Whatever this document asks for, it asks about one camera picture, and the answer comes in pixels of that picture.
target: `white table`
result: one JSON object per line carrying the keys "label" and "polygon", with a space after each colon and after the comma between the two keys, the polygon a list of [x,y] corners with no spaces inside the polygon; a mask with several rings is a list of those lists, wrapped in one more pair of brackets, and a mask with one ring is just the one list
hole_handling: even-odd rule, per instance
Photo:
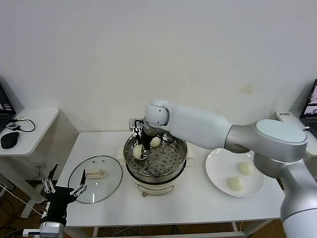
{"label": "white table", "polygon": [[[71,172],[84,160],[97,155],[116,157],[131,132],[80,133],[59,177],[57,185],[67,186]],[[262,190],[253,197],[237,198],[217,189],[203,173],[208,150],[189,145],[195,158],[185,168],[180,186],[162,196],[142,197],[125,166],[119,188],[96,204],[74,202],[67,209],[67,226],[146,226],[170,224],[259,221],[238,232],[209,234],[208,237],[243,237],[255,232],[271,219],[280,217],[284,193],[275,179],[265,177]]]}
{"label": "white table", "polygon": [[[58,108],[22,109],[15,118],[31,119],[36,125],[36,129],[32,132],[20,132],[17,144],[14,147],[10,149],[3,149],[0,147],[0,173],[31,198],[28,201],[28,205],[31,207],[34,207],[35,204],[43,201],[43,197],[40,195],[42,185],[40,184],[34,189],[19,175],[19,171],[16,171],[9,163],[8,158],[5,157],[28,156],[32,154],[50,125],[57,117],[58,112]],[[17,124],[21,125],[21,128],[24,130],[30,130],[33,128],[33,125],[29,121],[17,122]],[[12,131],[5,128],[1,131],[0,138],[9,132]],[[21,217],[27,218],[30,213],[31,208],[26,206],[21,214]]]}

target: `small white table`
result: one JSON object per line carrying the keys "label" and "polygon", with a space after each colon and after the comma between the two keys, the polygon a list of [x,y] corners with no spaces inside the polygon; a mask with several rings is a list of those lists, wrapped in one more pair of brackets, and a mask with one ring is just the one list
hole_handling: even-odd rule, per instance
{"label": "small white table", "polygon": [[[34,207],[35,204],[41,203],[43,197],[40,192],[42,185],[38,185],[35,189],[29,185],[24,178],[19,175],[19,171],[16,171],[13,166],[8,162],[8,158],[14,156],[28,156],[33,153],[41,139],[47,132],[50,125],[53,123],[58,115],[58,108],[24,108],[19,112],[15,118],[17,119],[31,119],[36,125],[36,129],[32,132],[20,132],[17,144],[10,149],[3,149],[0,147],[0,174],[6,179],[11,181],[19,189],[25,192],[31,199],[28,201],[28,205]],[[30,130],[33,125],[29,121],[17,122],[24,130]],[[5,128],[0,133],[0,138],[12,132]],[[31,208],[25,207],[21,217],[27,218],[31,213]]]}

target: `white wall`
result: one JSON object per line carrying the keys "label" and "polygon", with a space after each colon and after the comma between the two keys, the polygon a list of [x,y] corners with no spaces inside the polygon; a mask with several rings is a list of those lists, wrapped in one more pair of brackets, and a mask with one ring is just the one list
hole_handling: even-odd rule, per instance
{"label": "white wall", "polygon": [[59,107],[79,131],[127,130],[152,98],[249,123],[289,109],[317,77],[316,9],[315,0],[1,0],[0,74],[23,106]]}

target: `floor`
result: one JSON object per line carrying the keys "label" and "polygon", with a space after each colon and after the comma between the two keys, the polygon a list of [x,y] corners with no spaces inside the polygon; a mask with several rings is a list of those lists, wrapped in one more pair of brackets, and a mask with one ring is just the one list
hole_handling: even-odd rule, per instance
{"label": "floor", "polygon": [[[29,197],[24,194],[18,188],[11,191],[16,196],[20,197],[23,201],[28,201]],[[23,228],[30,226],[30,229],[38,228],[40,215],[32,212],[30,218],[21,219],[19,218],[24,205],[21,201],[12,197],[9,193],[5,193],[3,198],[0,199],[2,206],[0,207],[0,238],[20,238],[22,237]],[[37,211],[42,211],[42,208],[37,205],[35,207]],[[248,222],[242,224],[242,230],[248,225]],[[126,227],[116,227],[116,228],[100,228],[98,236],[100,237],[111,237],[114,231],[123,230]],[[83,228],[83,230],[92,236],[92,228]],[[193,234],[193,233],[212,233],[212,232],[228,232],[232,231],[232,226],[230,223],[221,224],[198,224],[198,225],[177,225],[177,226],[145,226],[145,227],[131,227],[123,232],[119,232],[117,236],[154,236],[154,235],[170,235],[170,234]],[[259,231],[254,233],[251,238],[286,238],[285,233],[282,228],[280,220],[274,220],[268,225],[261,228]]]}

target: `glass lid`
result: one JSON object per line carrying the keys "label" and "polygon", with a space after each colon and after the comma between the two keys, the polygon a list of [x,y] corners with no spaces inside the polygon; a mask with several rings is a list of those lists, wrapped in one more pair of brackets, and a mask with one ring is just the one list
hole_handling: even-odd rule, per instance
{"label": "glass lid", "polygon": [[122,179],[120,163],[106,155],[94,156],[78,165],[68,180],[68,187],[76,189],[86,171],[87,190],[77,201],[82,203],[97,203],[112,195],[119,187]]}

